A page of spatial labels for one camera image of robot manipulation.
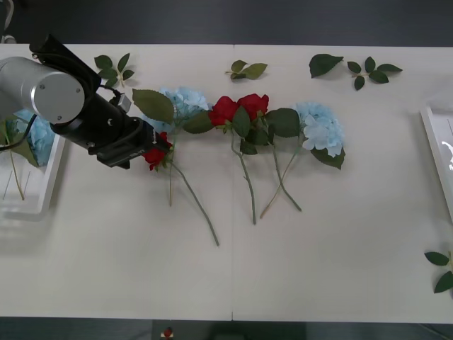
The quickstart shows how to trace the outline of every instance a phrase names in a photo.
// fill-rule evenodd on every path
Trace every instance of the blue flower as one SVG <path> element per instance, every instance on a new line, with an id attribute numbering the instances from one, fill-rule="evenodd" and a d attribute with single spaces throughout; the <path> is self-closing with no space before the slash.
<path id="1" fill-rule="evenodd" d="M 177 119 L 178 123 L 193 117 L 203 110 L 210 109 L 210 105 L 206 102 L 206 98 L 199 91 L 193 91 L 186 87 L 178 87 L 175 91 L 172 91 L 163 87 L 159 92 L 170 99 L 175 108 L 173 118 Z M 175 128 L 175 123 L 170 125 L 146 116 L 143 116 L 143 119 L 151 124 L 158 133 L 171 132 Z"/>
<path id="2" fill-rule="evenodd" d="M 329 156 L 341 153 L 345 134 L 343 127 L 332 110 L 320 103 L 297 103 L 294 108 L 299 114 L 301 129 L 307 140 L 302 145 L 307 150 L 327 149 Z"/>
<path id="3" fill-rule="evenodd" d="M 14 115 L 24 120 L 30 120 L 33 114 L 28 110 L 21 110 L 14 113 Z M 16 121 L 16 129 L 19 132 L 25 132 L 27 125 L 28 124 L 22 120 Z M 49 122 L 40 117 L 36 117 L 30 133 L 27 136 L 27 142 L 30 145 L 31 152 L 35 157 L 38 166 L 47 165 L 54 144 L 54 138 L 55 134 L 50 128 Z"/>

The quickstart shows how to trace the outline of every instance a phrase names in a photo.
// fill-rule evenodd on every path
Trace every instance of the black cable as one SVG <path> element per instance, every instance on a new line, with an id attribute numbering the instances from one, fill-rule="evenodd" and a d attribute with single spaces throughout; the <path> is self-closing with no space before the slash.
<path id="1" fill-rule="evenodd" d="M 117 96 L 117 97 L 121 97 L 121 95 L 122 95 L 121 92 L 119 92 L 118 90 L 115 90 L 113 87 L 102 85 L 102 84 L 99 85 L 99 87 L 102 87 L 103 89 L 112 91 L 113 94 L 115 94 L 115 96 Z"/>
<path id="2" fill-rule="evenodd" d="M 28 122 L 27 128 L 25 129 L 25 132 L 23 133 L 21 140 L 19 140 L 18 142 L 14 143 L 14 144 L 6 145 L 5 147 L 0 147 L 0 152 L 14 149 L 15 147 L 18 147 L 19 145 L 21 145 L 27 139 L 28 133 L 31 130 L 31 126 L 35 122 L 35 119 L 36 119 L 36 115 L 33 115 L 32 118 L 30 119 L 30 121 Z"/>

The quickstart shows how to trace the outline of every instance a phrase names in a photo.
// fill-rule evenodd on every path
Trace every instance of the loose leaf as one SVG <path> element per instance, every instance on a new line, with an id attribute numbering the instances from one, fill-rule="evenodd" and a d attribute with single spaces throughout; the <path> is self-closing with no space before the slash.
<path id="1" fill-rule="evenodd" d="M 329 156 L 327 153 L 327 149 L 317 150 L 312 149 L 311 154 L 316 157 L 322 164 L 333 166 L 338 170 L 341 170 L 341 166 L 345 161 L 345 150 L 341 149 L 341 153 L 335 157 Z"/>
<path id="2" fill-rule="evenodd" d="M 118 83 L 118 78 L 112 78 L 112 79 L 107 80 L 105 85 L 108 87 L 114 87 L 114 85 L 116 85 L 116 83 Z"/>
<path id="3" fill-rule="evenodd" d="M 183 129 L 189 133 L 204 133 L 213 128 L 208 111 L 202 111 L 194 115 L 183 125 Z"/>
<path id="4" fill-rule="evenodd" d="M 360 73 L 362 71 L 362 68 L 356 62 L 348 62 L 348 69 L 354 73 Z"/>
<path id="5" fill-rule="evenodd" d="M 296 137 L 299 136 L 300 122 L 299 115 L 291 108 L 279 108 L 269 111 L 265 115 L 268 125 L 273 125 L 275 134 L 279 137 Z"/>
<path id="6" fill-rule="evenodd" d="M 241 140 L 241 152 L 243 154 L 257 154 L 255 145 L 247 142 L 244 138 Z"/>
<path id="7" fill-rule="evenodd" d="M 429 251 L 428 253 L 425 253 L 425 257 L 429 262 L 435 264 L 436 266 L 446 266 L 450 262 L 448 257 L 444 254 L 437 253 L 436 251 Z"/>
<path id="8" fill-rule="evenodd" d="M 231 80 L 235 80 L 235 79 L 244 79 L 246 78 L 246 74 L 245 73 L 231 73 Z"/>
<path id="9" fill-rule="evenodd" d="M 250 117 L 245 108 L 239 106 L 233 117 L 233 129 L 242 138 L 247 137 L 250 131 Z"/>
<path id="10" fill-rule="evenodd" d="M 235 73 L 239 73 L 242 71 L 243 67 L 246 66 L 247 63 L 242 61 L 242 60 L 236 60 L 232 65 L 231 65 L 231 70 Z"/>
<path id="11" fill-rule="evenodd" d="M 373 72 L 374 71 L 374 68 L 376 67 L 376 62 L 374 61 L 373 58 L 371 57 L 368 57 L 366 60 L 365 60 L 365 70 L 370 73 L 370 72 Z"/>
<path id="12" fill-rule="evenodd" d="M 334 55 L 315 55 L 311 58 L 309 64 L 311 78 L 326 74 L 342 60 L 343 57 L 335 57 Z"/>
<path id="13" fill-rule="evenodd" d="M 365 78 L 363 76 L 357 76 L 354 80 L 354 88 L 359 91 L 365 85 Z"/>
<path id="14" fill-rule="evenodd" d="M 113 79 L 118 76 L 118 73 L 114 69 L 102 69 L 98 74 L 104 79 Z"/>
<path id="15" fill-rule="evenodd" d="M 130 77 L 134 75 L 134 71 L 131 71 L 130 69 L 127 69 L 122 73 L 122 80 L 128 80 Z"/>
<path id="16" fill-rule="evenodd" d="M 94 58 L 94 62 L 99 69 L 111 69 L 113 67 L 111 58 L 106 55 L 100 55 L 99 57 Z"/>
<path id="17" fill-rule="evenodd" d="M 125 69 L 127 62 L 129 61 L 130 53 L 127 53 L 126 55 L 123 55 L 118 62 L 118 71 L 120 73 Z"/>
<path id="18" fill-rule="evenodd" d="M 437 282 L 434 288 L 434 293 L 442 293 L 446 290 L 453 288 L 453 273 L 451 271 L 446 272 Z"/>
<path id="19" fill-rule="evenodd" d="M 253 145 L 267 145 L 269 136 L 263 129 L 250 130 L 246 137 L 246 141 Z"/>
<path id="20" fill-rule="evenodd" d="M 266 70 L 266 67 L 268 67 L 267 64 L 252 64 L 244 69 L 242 73 L 246 75 L 247 79 L 255 80 L 258 79 L 261 74 L 263 74 L 263 72 Z"/>
<path id="21" fill-rule="evenodd" d="M 13 136 L 12 141 L 10 140 L 11 144 L 18 142 L 21 140 L 23 136 L 23 133 L 18 133 L 15 136 Z M 30 145 L 28 144 L 27 140 L 24 140 L 18 147 L 15 147 L 14 149 L 11 150 L 12 152 L 15 152 L 16 154 L 21 155 L 22 157 L 25 157 L 31 165 L 33 165 L 35 168 L 38 167 L 38 163 L 35 160 L 35 157 L 33 156 L 33 153 L 31 152 Z"/>
<path id="22" fill-rule="evenodd" d="M 132 100 L 146 117 L 167 124 L 173 122 L 173 104 L 162 93 L 153 90 L 132 89 Z"/>
<path id="23" fill-rule="evenodd" d="M 381 71 L 373 71 L 369 74 L 369 77 L 379 84 L 385 84 L 389 82 L 388 76 Z"/>
<path id="24" fill-rule="evenodd" d="M 395 65 L 392 64 L 382 64 L 377 67 L 378 71 L 381 72 L 401 72 L 403 71 L 399 67 L 396 67 Z"/>

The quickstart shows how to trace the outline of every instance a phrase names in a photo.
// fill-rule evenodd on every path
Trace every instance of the white container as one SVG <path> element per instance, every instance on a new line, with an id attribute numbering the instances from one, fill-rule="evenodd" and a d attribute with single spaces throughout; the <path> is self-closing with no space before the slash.
<path id="1" fill-rule="evenodd" d="M 0 218 L 9 220 L 40 221 L 49 209 L 64 138 L 55 135 L 47 166 L 35 168 L 18 154 L 13 153 L 14 164 L 25 200 L 21 199 L 9 152 L 0 154 Z"/>
<path id="2" fill-rule="evenodd" d="M 453 221 L 453 110 L 426 106 L 421 115 Z"/>

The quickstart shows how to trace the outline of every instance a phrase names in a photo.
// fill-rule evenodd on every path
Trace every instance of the flower stem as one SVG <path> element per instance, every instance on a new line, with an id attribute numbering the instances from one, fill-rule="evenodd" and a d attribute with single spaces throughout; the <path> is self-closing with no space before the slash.
<path id="1" fill-rule="evenodd" d="M 5 134 L 6 142 L 7 142 L 8 145 L 9 145 L 10 142 L 9 142 L 8 134 L 6 133 L 6 131 L 4 131 L 4 134 Z M 9 154 L 10 154 L 10 156 L 11 156 L 11 163 L 13 164 L 14 178 L 16 179 L 17 189 L 19 190 L 19 193 L 20 193 L 20 195 L 21 195 L 22 200 L 25 200 L 25 196 L 23 195 L 23 191 L 22 191 L 22 188 L 21 188 L 21 184 L 19 183 L 19 180 L 18 180 L 18 178 L 17 178 L 16 165 L 14 164 L 14 159 L 13 159 L 13 151 L 12 151 L 12 150 L 9 150 Z"/>
<path id="2" fill-rule="evenodd" d="M 294 160 L 294 158 L 296 157 L 296 155 L 299 153 L 300 148 L 301 148 L 301 147 L 298 146 L 298 147 L 295 149 L 294 154 L 292 154 L 291 160 L 289 161 L 288 165 L 286 166 L 285 171 L 283 172 L 282 182 L 283 182 L 284 179 L 285 179 L 286 173 L 288 172 L 288 169 L 289 169 L 289 167 L 291 166 L 292 161 Z M 270 209 L 270 207 L 271 207 L 272 204 L 274 203 L 275 199 L 277 198 L 278 193 L 280 192 L 280 189 L 282 188 L 282 184 L 281 184 L 282 182 L 280 182 L 280 185 L 278 186 L 277 191 L 275 192 L 274 197 L 272 197 L 272 200 L 270 200 L 270 202 L 268 203 L 268 205 L 266 205 L 266 208 L 264 208 L 263 212 L 262 212 L 261 215 L 260 215 L 260 218 L 263 218 L 263 217 L 264 217 L 264 215 L 266 214 L 266 212 Z"/>
<path id="3" fill-rule="evenodd" d="M 231 150 L 232 150 L 232 151 L 239 157 L 239 159 L 241 160 L 242 169 L 243 169 L 243 172 L 244 172 L 245 175 L 246 175 L 246 180 L 247 180 L 247 183 L 248 183 L 248 189 L 250 190 L 250 196 L 252 197 L 252 219 L 253 219 L 253 224 L 255 225 L 255 224 L 256 224 L 255 196 L 254 196 L 254 194 L 253 194 L 252 183 L 250 182 L 250 177 L 248 176 L 246 164 L 243 162 L 242 154 L 241 154 L 240 152 L 237 152 L 237 151 L 234 149 L 234 132 L 233 132 L 233 130 L 231 131 Z"/>
<path id="4" fill-rule="evenodd" d="M 299 207 L 299 205 L 296 203 L 294 198 L 286 191 L 285 186 L 283 185 L 283 178 L 282 175 L 280 174 L 280 170 L 278 169 L 278 160 L 277 160 L 277 152 L 275 151 L 275 144 L 272 146 L 272 153 L 274 155 L 274 162 L 275 162 L 275 168 L 277 170 L 277 175 L 278 175 L 278 180 L 280 181 L 280 186 L 282 187 L 283 192 L 285 195 L 291 200 L 292 204 L 298 209 L 298 211 L 302 211 L 302 209 Z"/>
<path id="5" fill-rule="evenodd" d="M 173 186 L 171 185 L 171 169 L 173 168 L 173 158 L 175 157 L 175 152 L 176 152 L 175 146 L 176 146 L 176 136 L 177 135 L 178 135 L 178 133 L 176 132 L 176 127 L 175 127 L 175 130 L 173 133 L 173 152 L 171 153 L 171 156 L 170 156 L 170 169 L 168 170 L 168 175 L 170 177 L 170 196 L 168 198 L 168 203 L 170 204 L 170 206 L 173 204 Z"/>
<path id="6" fill-rule="evenodd" d="M 171 163 L 173 164 L 173 168 L 175 168 L 175 170 L 181 175 L 181 177 L 183 177 L 184 183 L 188 187 L 190 193 L 192 194 L 193 198 L 195 199 L 195 202 L 198 204 L 198 207 L 200 208 L 201 212 L 205 216 L 207 224 L 210 226 L 211 233 L 212 233 L 212 236 L 214 237 L 215 244 L 219 247 L 220 246 L 219 240 L 217 238 L 217 235 L 215 234 L 214 227 L 212 226 L 211 220 L 207 216 L 207 213 L 205 212 L 205 209 L 203 209 L 203 207 L 201 206 L 200 201 L 198 200 L 197 196 L 193 192 L 192 187 L 190 186 L 189 182 L 187 182 L 187 179 L 185 178 L 183 172 L 172 161 L 171 161 Z"/>

